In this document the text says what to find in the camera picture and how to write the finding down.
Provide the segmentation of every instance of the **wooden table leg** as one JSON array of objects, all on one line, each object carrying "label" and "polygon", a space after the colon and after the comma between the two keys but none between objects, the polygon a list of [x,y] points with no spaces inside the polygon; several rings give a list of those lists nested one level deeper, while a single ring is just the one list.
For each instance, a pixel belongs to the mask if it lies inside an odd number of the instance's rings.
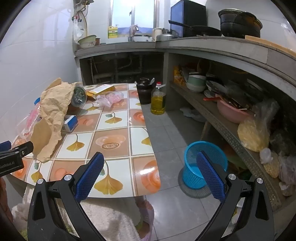
[{"label": "wooden table leg", "polygon": [[208,122],[208,121],[205,122],[204,128],[202,129],[202,134],[200,136],[201,141],[205,139],[205,137],[209,133],[209,130],[210,130],[211,126],[212,125],[210,124],[210,122]]}]

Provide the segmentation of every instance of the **faucet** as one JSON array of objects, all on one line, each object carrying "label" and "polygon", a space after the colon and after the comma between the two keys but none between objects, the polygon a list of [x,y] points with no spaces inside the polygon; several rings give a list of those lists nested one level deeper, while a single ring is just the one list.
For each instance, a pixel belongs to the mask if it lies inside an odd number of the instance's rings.
[{"label": "faucet", "polygon": [[134,42],[134,36],[135,36],[135,33],[139,31],[139,28],[137,25],[131,25],[130,26],[130,29],[129,29],[129,37],[128,37],[128,41],[129,42]]}]

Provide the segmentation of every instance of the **wooden cutting board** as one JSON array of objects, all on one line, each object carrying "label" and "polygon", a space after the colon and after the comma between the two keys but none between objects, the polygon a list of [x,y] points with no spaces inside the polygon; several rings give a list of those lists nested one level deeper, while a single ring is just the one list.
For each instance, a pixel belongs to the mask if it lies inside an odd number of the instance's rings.
[{"label": "wooden cutting board", "polygon": [[266,45],[269,45],[271,47],[274,47],[274,48],[277,48],[283,52],[286,52],[290,55],[292,55],[293,57],[296,58],[296,52],[294,52],[293,50],[291,49],[288,49],[288,48],[285,48],[279,44],[276,44],[276,43],[273,43],[273,42],[270,42],[268,40],[265,40],[265,39],[261,39],[261,38],[257,38],[257,37],[253,37],[253,36],[249,36],[249,35],[246,35],[245,36],[245,39],[246,40],[251,40],[251,41],[254,41],[254,42],[258,42],[258,43],[261,43],[261,44],[266,44]]}]

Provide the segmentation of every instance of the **pot rim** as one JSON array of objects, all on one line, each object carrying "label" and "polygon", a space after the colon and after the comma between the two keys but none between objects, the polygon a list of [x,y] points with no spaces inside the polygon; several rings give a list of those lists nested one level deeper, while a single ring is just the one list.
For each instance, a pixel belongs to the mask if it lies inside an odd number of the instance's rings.
[{"label": "pot rim", "polygon": [[218,16],[220,17],[222,14],[225,14],[225,13],[234,13],[234,14],[243,14],[243,13],[248,13],[248,16],[251,17],[251,15],[253,16],[253,18],[256,20],[256,22],[259,24],[260,26],[260,29],[263,28],[263,25],[262,23],[260,22],[260,20],[252,13],[250,12],[246,12],[246,11],[242,11],[240,9],[237,9],[237,8],[226,8],[226,9],[222,9],[218,12]]}]

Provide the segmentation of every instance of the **white pitcher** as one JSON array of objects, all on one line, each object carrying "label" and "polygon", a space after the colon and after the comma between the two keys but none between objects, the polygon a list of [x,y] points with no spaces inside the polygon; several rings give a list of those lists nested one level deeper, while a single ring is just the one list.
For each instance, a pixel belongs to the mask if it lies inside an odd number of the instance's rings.
[{"label": "white pitcher", "polygon": [[156,41],[156,36],[160,35],[162,33],[163,33],[162,28],[154,28],[154,29],[152,29],[152,41],[155,42]]}]

